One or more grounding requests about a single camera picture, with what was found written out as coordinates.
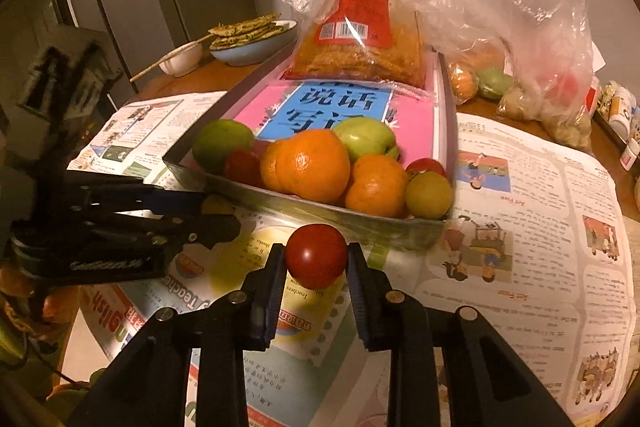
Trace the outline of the red cherry tomato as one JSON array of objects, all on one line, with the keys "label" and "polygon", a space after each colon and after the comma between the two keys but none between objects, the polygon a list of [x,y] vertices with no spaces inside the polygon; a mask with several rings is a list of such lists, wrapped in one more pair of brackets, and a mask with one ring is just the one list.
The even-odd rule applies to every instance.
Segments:
[{"label": "red cherry tomato", "polygon": [[419,158],[411,161],[406,167],[406,171],[410,174],[434,172],[446,178],[447,173],[442,164],[433,158]]},{"label": "red cherry tomato", "polygon": [[331,286],[345,271],[347,244],[331,225],[304,225],[288,238],[284,251],[288,273],[313,291]]},{"label": "red cherry tomato", "polygon": [[224,160],[222,175],[231,181],[262,187],[258,156],[252,150],[234,150]]}]

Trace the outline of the green apple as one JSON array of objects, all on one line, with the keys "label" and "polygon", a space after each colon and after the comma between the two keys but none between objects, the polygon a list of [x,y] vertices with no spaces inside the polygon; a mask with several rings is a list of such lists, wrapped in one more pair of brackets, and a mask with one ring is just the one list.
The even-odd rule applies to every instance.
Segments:
[{"label": "green apple", "polygon": [[232,119],[217,119],[198,132],[192,143],[192,156],[206,172],[219,174],[227,156],[234,150],[250,150],[254,133],[245,124]]},{"label": "green apple", "polygon": [[344,144],[351,162],[366,155],[384,155],[397,160],[399,147],[394,132],[382,121],[366,117],[349,117],[332,128]]}]

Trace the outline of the small yellow-green fruit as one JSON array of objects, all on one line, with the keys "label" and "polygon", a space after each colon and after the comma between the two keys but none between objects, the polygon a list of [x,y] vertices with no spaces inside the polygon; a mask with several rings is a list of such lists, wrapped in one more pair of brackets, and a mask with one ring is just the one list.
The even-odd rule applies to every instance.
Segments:
[{"label": "small yellow-green fruit", "polygon": [[415,174],[405,191],[406,206],[413,217],[440,219],[454,203],[454,190],[448,180],[434,171]]}]

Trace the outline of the small orange mandarin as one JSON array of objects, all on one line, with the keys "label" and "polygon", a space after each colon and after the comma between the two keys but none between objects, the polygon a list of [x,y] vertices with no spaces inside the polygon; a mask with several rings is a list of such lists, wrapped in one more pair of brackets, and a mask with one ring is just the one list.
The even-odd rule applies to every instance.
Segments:
[{"label": "small orange mandarin", "polygon": [[277,160],[283,140],[270,142],[262,152],[259,161],[259,171],[265,188],[273,192],[281,192],[282,184],[277,174]]}]

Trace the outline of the large orange mandarin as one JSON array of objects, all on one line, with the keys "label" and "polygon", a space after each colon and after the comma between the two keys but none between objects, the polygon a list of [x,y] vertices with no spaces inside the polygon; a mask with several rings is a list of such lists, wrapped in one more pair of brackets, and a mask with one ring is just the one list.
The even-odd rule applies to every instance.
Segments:
[{"label": "large orange mandarin", "polygon": [[332,130],[305,130],[277,144],[276,175],[286,194],[322,204],[340,199],[349,181],[350,159]]}]

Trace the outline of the small white bowl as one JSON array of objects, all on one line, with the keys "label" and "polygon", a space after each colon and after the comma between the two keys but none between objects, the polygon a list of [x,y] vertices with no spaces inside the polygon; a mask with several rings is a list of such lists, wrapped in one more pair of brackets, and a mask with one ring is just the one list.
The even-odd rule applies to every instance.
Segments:
[{"label": "small white bowl", "polygon": [[174,77],[190,74],[198,68],[203,56],[203,48],[199,42],[189,42],[175,49],[171,56],[166,55],[165,61],[160,63],[160,69]]}]

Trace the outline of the wooden chopsticks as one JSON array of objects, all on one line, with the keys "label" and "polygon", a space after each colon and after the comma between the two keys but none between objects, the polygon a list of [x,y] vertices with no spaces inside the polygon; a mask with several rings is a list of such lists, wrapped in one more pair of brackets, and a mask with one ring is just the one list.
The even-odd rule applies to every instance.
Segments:
[{"label": "wooden chopsticks", "polygon": [[213,34],[207,34],[199,39],[190,41],[178,48],[175,48],[174,50],[166,53],[155,63],[152,63],[147,68],[142,69],[142,71],[138,72],[137,75],[132,76],[129,81],[134,83],[157,67],[159,67],[166,75],[176,78],[190,74],[190,72],[194,72],[194,70],[198,68],[198,65],[204,55],[203,43],[213,38],[213,36]]}]

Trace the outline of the English newspaper sheet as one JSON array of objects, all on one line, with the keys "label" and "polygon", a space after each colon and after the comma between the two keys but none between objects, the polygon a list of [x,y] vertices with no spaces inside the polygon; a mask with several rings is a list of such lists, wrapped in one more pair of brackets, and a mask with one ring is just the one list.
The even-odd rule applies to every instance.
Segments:
[{"label": "English newspaper sheet", "polygon": [[[611,414],[630,378],[639,322],[615,184],[596,158],[478,116],[460,115],[456,201],[427,249],[357,241],[370,265],[425,306],[480,311],[579,426]],[[190,312],[238,288],[300,222],[228,200],[237,239],[191,246],[160,280],[81,289],[82,313],[118,355],[161,307]],[[390,360],[358,340],[344,281],[321,293],[288,282],[277,337],[244,358],[254,426],[381,426]]]}]

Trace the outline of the blue bowl of pancakes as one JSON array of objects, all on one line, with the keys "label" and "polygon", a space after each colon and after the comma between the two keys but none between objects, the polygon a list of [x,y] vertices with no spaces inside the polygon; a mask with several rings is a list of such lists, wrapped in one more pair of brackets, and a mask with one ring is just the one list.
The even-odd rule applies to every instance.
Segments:
[{"label": "blue bowl of pancakes", "polygon": [[210,54],[229,66],[255,65],[267,60],[297,38],[296,20],[279,20],[279,16],[271,13],[212,28]]}]

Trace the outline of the pink Chinese workbook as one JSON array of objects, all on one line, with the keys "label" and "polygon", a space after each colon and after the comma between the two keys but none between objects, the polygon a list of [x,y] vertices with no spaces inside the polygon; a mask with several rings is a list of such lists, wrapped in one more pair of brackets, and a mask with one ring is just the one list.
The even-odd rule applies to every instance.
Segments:
[{"label": "pink Chinese workbook", "polygon": [[399,84],[274,80],[243,96],[224,114],[266,141],[291,138],[308,129],[331,129],[358,116],[392,129],[404,164],[435,156],[434,96]]}]

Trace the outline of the red snack bag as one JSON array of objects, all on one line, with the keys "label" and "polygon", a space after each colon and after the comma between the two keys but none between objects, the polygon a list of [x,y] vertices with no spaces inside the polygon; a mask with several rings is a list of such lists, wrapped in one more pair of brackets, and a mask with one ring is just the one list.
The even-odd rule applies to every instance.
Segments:
[{"label": "red snack bag", "polygon": [[322,0],[286,79],[391,81],[422,88],[418,16],[401,0]]}]

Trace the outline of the white medicine bottle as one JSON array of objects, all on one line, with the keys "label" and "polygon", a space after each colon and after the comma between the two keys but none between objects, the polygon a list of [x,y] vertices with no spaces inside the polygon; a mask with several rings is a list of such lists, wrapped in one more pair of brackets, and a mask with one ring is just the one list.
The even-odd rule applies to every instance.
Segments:
[{"label": "white medicine bottle", "polygon": [[636,98],[625,87],[617,87],[610,105],[608,125],[626,142],[629,138],[631,117],[636,106]]}]

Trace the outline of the clear plastic bag of produce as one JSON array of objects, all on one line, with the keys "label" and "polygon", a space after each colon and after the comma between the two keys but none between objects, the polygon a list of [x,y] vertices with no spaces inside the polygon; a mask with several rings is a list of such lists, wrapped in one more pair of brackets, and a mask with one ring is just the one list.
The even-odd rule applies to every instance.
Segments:
[{"label": "clear plastic bag of produce", "polygon": [[586,0],[402,0],[421,15],[440,52],[496,50],[513,82],[498,112],[538,120],[551,138],[587,152],[593,80]]}]

